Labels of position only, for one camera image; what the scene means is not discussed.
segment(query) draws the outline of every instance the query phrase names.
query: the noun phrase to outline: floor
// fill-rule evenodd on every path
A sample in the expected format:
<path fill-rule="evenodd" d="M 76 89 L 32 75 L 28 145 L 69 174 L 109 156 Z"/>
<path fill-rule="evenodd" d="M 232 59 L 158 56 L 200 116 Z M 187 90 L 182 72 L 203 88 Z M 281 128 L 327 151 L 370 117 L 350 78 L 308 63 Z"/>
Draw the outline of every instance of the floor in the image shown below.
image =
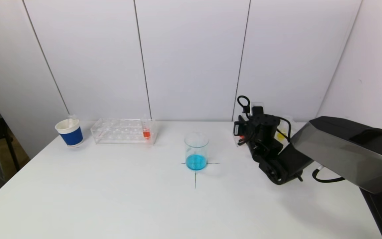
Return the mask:
<path fill-rule="evenodd" d="M 30 161 L 30 159 L 21 147 L 19 141 L 17 141 L 16 137 L 13 135 L 13 133 L 9 131 L 9 134 L 12 135 L 12 145 L 16 153 L 17 161 L 19 162 L 20 168 L 22 168 Z M 6 180 L 9 180 L 17 173 L 10 151 L 8 150 L 7 142 L 4 139 L 0 140 L 0 162 L 3 167 Z"/>

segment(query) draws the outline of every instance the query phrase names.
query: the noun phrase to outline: orange object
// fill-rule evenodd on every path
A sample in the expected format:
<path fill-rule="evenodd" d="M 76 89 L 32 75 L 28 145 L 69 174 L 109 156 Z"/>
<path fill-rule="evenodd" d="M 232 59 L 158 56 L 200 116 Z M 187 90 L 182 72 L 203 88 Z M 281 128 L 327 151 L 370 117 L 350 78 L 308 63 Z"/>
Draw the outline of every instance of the orange object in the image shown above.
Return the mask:
<path fill-rule="evenodd" d="M 144 138 L 149 139 L 151 137 L 150 131 L 143 131 Z"/>

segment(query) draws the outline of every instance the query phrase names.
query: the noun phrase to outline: paper cup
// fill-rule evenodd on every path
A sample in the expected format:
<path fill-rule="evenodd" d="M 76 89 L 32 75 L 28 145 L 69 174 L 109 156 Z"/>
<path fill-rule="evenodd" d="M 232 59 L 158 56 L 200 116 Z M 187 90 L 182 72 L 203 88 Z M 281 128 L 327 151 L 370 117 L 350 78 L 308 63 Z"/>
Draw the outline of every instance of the paper cup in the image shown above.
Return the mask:
<path fill-rule="evenodd" d="M 70 119 L 73 123 L 69 127 L 69 121 L 63 120 L 56 124 L 56 130 L 59 132 L 61 137 L 64 139 L 68 147 L 74 147 L 79 145 L 83 141 L 81 127 L 79 125 L 78 119 Z"/>

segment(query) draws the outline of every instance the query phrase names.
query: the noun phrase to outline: chair leg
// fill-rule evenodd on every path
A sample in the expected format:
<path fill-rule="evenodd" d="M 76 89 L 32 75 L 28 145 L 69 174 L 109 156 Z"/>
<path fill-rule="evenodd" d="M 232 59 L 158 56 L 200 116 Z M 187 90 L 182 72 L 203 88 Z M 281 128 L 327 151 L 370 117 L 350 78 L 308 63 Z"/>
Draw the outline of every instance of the chair leg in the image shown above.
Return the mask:
<path fill-rule="evenodd" d="M 16 156 L 16 153 L 14 152 L 13 145 L 11 144 L 11 139 L 7 139 L 6 137 L 6 141 L 7 141 L 7 145 L 8 145 L 8 149 L 10 151 L 11 157 L 13 158 L 14 166 L 16 167 L 16 170 L 18 172 L 20 171 L 20 166 L 19 166 L 19 162 L 17 161 L 17 156 Z"/>
<path fill-rule="evenodd" d="M 6 124 L 3 125 L 4 138 L 6 139 L 8 150 L 10 151 L 11 157 L 14 162 L 14 166 L 16 167 L 17 172 L 20 171 L 19 162 L 17 161 L 16 153 L 14 152 L 13 145 L 11 144 L 11 137 L 8 134 Z"/>

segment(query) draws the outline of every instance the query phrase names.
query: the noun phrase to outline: white table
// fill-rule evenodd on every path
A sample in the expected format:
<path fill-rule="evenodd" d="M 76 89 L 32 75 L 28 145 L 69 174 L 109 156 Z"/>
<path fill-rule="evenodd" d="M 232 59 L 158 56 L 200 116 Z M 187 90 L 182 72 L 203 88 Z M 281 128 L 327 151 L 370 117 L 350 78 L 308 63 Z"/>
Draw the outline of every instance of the white table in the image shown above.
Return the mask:
<path fill-rule="evenodd" d="M 161 122 L 156 144 L 68 148 L 57 137 L 0 190 L 0 239 L 381 238 L 358 187 L 277 186 L 236 147 L 232 122 Z M 184 164 L 183 137 L 210 137 L 209 162 Z M 336 175 L 328 170 L 319 177 Z"/>

